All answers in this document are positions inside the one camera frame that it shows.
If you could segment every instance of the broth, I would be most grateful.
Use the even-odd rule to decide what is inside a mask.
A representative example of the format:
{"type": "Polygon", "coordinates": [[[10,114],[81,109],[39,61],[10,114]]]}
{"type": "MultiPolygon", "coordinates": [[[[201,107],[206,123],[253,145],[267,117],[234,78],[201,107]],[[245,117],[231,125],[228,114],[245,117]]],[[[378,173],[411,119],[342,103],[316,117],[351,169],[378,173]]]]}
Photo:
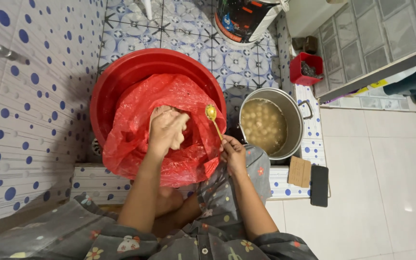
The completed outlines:
{"type": "Polygon", "coordinates": [[[245,103],[240,114],[248,143],[261,147],[269,156],[278,152],[285,144],[285,116],[274,103],[253,98],[245,103]]]}

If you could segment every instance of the pot handle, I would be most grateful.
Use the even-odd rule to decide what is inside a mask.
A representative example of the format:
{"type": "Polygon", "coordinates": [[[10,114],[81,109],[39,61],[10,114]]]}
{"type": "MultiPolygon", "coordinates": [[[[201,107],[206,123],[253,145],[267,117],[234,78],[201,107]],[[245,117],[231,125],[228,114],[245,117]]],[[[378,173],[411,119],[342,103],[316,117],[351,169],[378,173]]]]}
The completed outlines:
{"type": "Polygon", "coordinates": [[[302,104],[306,104],[307,107],[309,108],[309,112],[311,112],[311,115],[310,116],[304,117],[303,119],[311,119],[314,116],[314,111],[312,111],[311,104],[307,100],[304,100],[301,103],[299,103],[298,106],[300,106],[302,104]]]}

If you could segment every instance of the red plastic bag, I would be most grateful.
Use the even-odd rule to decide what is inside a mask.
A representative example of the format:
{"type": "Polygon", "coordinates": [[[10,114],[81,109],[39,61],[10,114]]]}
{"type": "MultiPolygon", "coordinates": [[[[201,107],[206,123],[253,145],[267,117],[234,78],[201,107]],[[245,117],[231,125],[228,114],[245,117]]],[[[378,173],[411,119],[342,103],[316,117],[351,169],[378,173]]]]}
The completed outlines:
{"type": "MultiPolygon", "coordinates": [[[[179,150],[169,150],[161,166],[160,186],[180,187],[207,180],[219,164],[221,141],[205,115],[215,104],[187,76],[154,74],[130,86],[120,97],[112,131],[102,152],[103,163],[114,174],[134,180],[147,152],[150,115],[162,105],[187,113],[187,129],[179,150]]],[[[226,131],[226,120],[216,108],[216,123],[226,131]]]]}

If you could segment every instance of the hand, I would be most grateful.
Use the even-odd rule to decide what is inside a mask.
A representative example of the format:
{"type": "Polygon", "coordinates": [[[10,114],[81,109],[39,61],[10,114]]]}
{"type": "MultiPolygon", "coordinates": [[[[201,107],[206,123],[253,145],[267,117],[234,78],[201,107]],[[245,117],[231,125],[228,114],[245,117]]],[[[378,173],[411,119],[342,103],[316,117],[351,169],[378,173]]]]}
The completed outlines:
{"type": "Polygon", "coordinates": [[[147,153],[153,153],[163,158],[173,143],[185,128],[189,116],[174,110],[167,110],[152,120],[147,153]]]}
{"type": "Polygon", "coordinates": [[[243,145],[232,136],[222,135],[219,151],[221,160],[227,162],[227,171],[231,176],[237,177],[246,173],[246,150],[243,145]]]}

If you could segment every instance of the cardboard piece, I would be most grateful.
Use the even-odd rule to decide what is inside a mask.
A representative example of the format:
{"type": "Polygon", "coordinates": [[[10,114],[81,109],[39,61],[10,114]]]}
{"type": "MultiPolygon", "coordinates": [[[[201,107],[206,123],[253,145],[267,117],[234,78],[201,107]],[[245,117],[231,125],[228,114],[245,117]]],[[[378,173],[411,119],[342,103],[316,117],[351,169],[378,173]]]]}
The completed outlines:
{"type": "Polygon", "coordinates": [[[288,183],[299,187],[308,188],[311,180],[311,162],[292,156],[288,183]]]}

